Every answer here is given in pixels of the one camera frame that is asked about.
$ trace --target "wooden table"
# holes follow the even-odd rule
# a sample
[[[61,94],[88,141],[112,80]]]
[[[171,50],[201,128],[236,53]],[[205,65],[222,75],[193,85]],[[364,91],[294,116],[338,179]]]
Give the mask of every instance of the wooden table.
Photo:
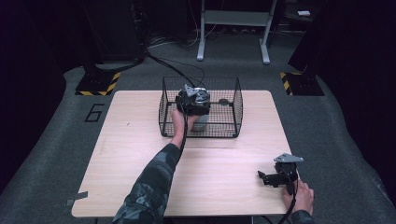
[[[74,217],[113,217],[146,164],[170,138],[158,123],[161,91],[117,91],[76,200]],[[275,173],[290,147],[269,91],[242,91],[237,138],[188,138],[170,192],[167,217],[284,214],[282,188],[264,186],[257,171]]]

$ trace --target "metal leg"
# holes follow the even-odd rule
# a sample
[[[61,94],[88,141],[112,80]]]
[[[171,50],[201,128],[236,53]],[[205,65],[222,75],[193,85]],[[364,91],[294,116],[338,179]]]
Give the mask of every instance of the metal leg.
[[[199,41],[197,61],[202,61],[205,54],[205,0],[201,6],[201,39]]]
[[[268,34],[270,33],[272,19],[274,17],[275,6],[276,6],[276,0],[273,0],[273,3],[271,5],[271,10],[268,16],[268,21],[267,24],[265,25],[264,35],[262,39],[260,39],[260,48],[262,50],[262,62],[265,65],[270,64],[270,57],[268,55],[268,49],[267,49],[267,39],[268,39]]]

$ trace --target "white metal stand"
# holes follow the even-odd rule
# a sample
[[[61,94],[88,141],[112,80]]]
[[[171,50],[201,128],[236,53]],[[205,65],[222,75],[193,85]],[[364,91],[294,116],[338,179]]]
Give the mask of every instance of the white metal stand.
[[[274,17],[276,1],[272,1],[269,12],[243,12],[243,11],[216,11],[205,10],[205,0],[202,0],[201,10],[201,40],[198,47],[197,60],[202,61],[205,54],[205,25],[206,24],[223,24],[223,25],[245,25],[245,26],[265,26],[263,37],[259,40],[262,50],[262,62],[270,63],[268,49],[266,46],[268,34],[271,28],[271,22]]]

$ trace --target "hand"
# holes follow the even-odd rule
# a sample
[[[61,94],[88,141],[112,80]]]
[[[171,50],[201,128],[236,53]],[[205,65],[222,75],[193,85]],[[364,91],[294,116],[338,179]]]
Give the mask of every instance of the hand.
[[[187,132],[189,132],[192,128],[193,123],[198,120],[200,116],[188,116],[187,117],[187,123],[188,123],[188,129]],[[173,126],[174,126],[174,137],[171,141],[171,143],[175,144],[178,148],[181,147],[181,142],[183,141],[183,136],[184,136],[184,117],[183,114],[178,111],[174,110],[172,111],[172,121],[173,121]]]
[[[306,183],[302,180],[296,180],[293,182],[294,187],[297,189],[296,194],[296,204],[293,207],[292,213],[298,210],[305,210],[311,216],[314,213],[314,191],[308,187]],[[291,200],[293,199],[293,195],[289,195],[286,188],[282,191],[283,203],[286,205],[286,208],[290,207]]]

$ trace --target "wire mesh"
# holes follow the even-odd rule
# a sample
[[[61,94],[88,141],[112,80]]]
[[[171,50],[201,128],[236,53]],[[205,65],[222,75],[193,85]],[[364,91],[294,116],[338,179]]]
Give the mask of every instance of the wire mesh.
[[[210,93],[210,112],[198,119],[187,137],[235,138],[239,135],[243,117],[243,99],[238,78],[228,77],[164,77],[160,101],[159,125],[162,136],[173,137],[171,113],[177,109],[176,96],[184,85],[206,88]]]

